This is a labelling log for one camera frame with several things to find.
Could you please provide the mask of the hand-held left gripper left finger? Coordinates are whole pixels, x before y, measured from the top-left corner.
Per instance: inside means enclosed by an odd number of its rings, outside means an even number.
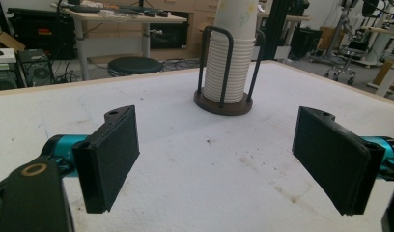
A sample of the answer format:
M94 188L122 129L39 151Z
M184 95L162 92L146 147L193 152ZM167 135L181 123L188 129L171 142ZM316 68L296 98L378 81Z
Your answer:
M79 179L86 212L109 211L139 151L135 107L113 109L91 134L58 134L43 146L41 155L54 160L62 176Z

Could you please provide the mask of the black round stool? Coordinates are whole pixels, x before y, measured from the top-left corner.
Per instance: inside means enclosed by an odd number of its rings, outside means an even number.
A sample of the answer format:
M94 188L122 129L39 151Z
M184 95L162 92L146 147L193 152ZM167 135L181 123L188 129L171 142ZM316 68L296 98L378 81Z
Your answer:
M162 63L148 57L121 57L107 64L107 71L112 76L158 73L162 70Z

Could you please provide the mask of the black wire cup holder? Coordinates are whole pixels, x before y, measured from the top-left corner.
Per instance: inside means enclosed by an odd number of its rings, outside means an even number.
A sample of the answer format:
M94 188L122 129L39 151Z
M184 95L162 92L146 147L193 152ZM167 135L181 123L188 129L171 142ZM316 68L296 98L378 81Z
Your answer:
M253 105L252 95L254 92L257 76L261 65L262 55L265 49L266 36L260 31L256 30L254 50L251 57L251 63L246 77L245 87L242 99L235 103L225 103L225 91L228 80L228 73L230 67L230 60L232 51L228 52L226 62L226 72L224 76L223 89L221 93L220 102L211 101L203 95L203 88L205 82L205 71L208 61L209 43L211 32L216 31L226 35L230 41L230 48L233 48L233 39L229 32L215 26L207 26L203 31L202 50L200 53L200 67L198 73L197 90L194 92L194 102L202 109L217 115L223 116L240 116L248 113Z

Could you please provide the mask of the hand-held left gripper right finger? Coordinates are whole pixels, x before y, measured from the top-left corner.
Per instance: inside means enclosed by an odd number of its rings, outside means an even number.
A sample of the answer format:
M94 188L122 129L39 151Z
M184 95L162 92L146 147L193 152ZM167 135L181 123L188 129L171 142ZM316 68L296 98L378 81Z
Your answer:
M319 109L298 109L292 148L342 215L362 215L377 178L394 181L394 139L358 136Z

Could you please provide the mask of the wheeled office chair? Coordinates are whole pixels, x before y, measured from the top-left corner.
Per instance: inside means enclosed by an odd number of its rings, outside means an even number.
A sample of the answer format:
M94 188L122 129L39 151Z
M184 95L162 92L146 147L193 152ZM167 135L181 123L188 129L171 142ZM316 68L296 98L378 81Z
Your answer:
M352 59L357 58L360 59L367 54L368 44L362 42L352 41L348 46L343 46L339 50L339 57L344 60L342 64L335 64L331 68L329 68L324 77L329 77L331 73L333 73L332 79L335 81L339 80L340 74L347 74L350 78L347 81L348 85L353 85L356 71L350 68L350 64Z

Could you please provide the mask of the wooden desk with white legs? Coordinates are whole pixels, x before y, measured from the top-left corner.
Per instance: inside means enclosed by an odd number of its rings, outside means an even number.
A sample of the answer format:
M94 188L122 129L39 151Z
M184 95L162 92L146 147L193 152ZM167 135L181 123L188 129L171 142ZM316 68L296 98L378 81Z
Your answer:
M88 59L90 57L123 54L140 54L144 57L149 57L151 53L151 23L178 24L186 22L185 18L174 15L168 15L167 17L149 17L145 15L130 14L99 15L91 13L76 13L69 9L64 9L64 13L69 14L74 20L78 59L81 69L81 78L83 80L91 79L88 70ZM86 38L83 32L83 22L85 21L140 24L141 30L137 34L127 37Z

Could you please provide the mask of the black post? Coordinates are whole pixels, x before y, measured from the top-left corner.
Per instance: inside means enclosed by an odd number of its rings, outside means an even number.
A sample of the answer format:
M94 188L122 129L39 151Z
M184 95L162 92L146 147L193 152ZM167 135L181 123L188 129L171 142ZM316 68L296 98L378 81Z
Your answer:
M267 21L267 47L265 58L274 60L280 36L288 17L296 21L308 20L309 16L304 16L304 8L300 8L303 0L273 0Z

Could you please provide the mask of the white box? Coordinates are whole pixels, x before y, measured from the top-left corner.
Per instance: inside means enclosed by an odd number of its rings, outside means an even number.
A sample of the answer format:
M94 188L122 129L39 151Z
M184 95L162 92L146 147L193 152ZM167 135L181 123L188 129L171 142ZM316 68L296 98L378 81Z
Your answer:
M12 48L0 48L0 64L10 64L15 62L15 53Z

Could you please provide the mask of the black computer tower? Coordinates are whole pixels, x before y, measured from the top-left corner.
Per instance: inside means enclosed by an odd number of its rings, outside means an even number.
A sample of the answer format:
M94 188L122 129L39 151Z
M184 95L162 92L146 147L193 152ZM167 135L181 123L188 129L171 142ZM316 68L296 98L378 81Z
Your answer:
M42 49L26 49L17 53L17 58L28 87L51 85L54 75L50 60Z

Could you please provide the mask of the black equipment case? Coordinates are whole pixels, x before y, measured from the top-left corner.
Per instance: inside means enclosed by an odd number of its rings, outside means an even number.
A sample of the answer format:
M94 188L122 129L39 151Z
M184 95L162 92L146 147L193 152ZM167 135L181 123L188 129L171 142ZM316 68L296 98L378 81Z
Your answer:
M27 49L42 49L52 60L75 58L75 25L69 14L8 8L13 36Z

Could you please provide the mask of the stack of white paper cups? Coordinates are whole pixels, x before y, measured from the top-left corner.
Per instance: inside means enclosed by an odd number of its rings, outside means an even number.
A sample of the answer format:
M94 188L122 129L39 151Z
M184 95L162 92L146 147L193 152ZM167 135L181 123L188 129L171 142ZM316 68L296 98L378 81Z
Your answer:
M242 99L254 50L258 3L259 0L218 2L213 25L231 34L233 48L226 35L211 32L203 88L203 95L211 101L220 102L229 51L232 54L224 102L235 103Z

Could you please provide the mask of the cardboard box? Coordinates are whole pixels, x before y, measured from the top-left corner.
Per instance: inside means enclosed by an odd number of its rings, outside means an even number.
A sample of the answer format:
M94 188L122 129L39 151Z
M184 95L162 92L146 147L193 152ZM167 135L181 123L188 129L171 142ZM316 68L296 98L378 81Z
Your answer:
M12 48L15 52L18 52L19 50L24 50L25 45L10 34L0 31L0 48Z

